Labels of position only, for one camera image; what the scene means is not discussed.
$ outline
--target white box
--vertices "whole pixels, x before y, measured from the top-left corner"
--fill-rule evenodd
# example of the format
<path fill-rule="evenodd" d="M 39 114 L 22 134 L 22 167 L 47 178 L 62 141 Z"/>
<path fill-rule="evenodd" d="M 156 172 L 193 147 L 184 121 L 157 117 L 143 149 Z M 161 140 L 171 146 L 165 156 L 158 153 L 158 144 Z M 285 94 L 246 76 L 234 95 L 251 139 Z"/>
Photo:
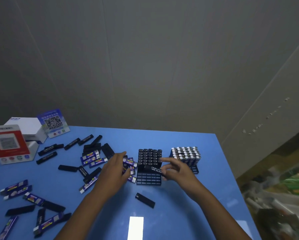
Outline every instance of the white box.
<path fill-rule="evenodd" d="M 0 157 L 0 163 L 4 165 L 4 164 L 33 161 L 36 151 L 38 149 L 38 144 L 36 141 L 28 141 L 26 142 L 26 145 L 29 149 L 30 154 L 10 156 L 10 157 Z"/>
<path fill-rule="evenodd" d="M 37 118 L 11 117 L 5 125 L 18 125 L 25 141 L 37 141 L 43 144 L 47 138 L 43 127 Z"/>

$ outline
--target qr code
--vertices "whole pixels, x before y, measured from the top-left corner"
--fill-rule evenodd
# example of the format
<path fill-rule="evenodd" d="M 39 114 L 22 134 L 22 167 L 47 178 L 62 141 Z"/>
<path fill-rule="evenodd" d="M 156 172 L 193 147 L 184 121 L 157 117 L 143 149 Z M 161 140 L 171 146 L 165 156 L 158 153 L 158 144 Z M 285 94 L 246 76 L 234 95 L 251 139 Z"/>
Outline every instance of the qr code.
<path fill-rule="evenodd" d="M 46 123 L 48 129 L 50 130 L 57 129 L 63 126 L 63 123 L 58 115 L 54 117 L 50 117 L 48 119 L 44 119 L 44 122 Z"/>
<path fill-rule="evenodd" d="M 3 150 L 18 148 L 14 137 L 0 138 L 0 144 Z"/>

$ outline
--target red and white box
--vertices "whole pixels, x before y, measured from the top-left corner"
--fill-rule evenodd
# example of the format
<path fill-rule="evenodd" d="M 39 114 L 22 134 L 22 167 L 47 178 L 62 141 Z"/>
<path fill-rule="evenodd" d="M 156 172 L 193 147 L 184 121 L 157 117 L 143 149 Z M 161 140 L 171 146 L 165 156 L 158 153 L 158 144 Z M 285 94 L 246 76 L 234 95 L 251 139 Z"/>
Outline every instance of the red and white box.
<path fill-rule="evenodd" d="M 26 142 L 18 125 L 0 125 L 0 163 L 33 161 L 38 144 Z"/>

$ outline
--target right hand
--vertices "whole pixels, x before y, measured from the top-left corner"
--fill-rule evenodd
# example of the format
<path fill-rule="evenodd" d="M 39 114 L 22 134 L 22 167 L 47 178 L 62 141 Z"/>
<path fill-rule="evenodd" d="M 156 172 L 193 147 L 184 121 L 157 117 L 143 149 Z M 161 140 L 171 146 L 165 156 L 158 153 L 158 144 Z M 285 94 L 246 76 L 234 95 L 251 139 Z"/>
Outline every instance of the right hand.
<path fill-rule="evenodd" d="M 169 162 L 169 164 L 161 167 L 165 178 L 174 180 L 192 200 L 197 201 L 205 187 L 195 177 L 192 170 L 185 163 L 173 157 L 161 157 L 160 160 L 162 162 Z"/>

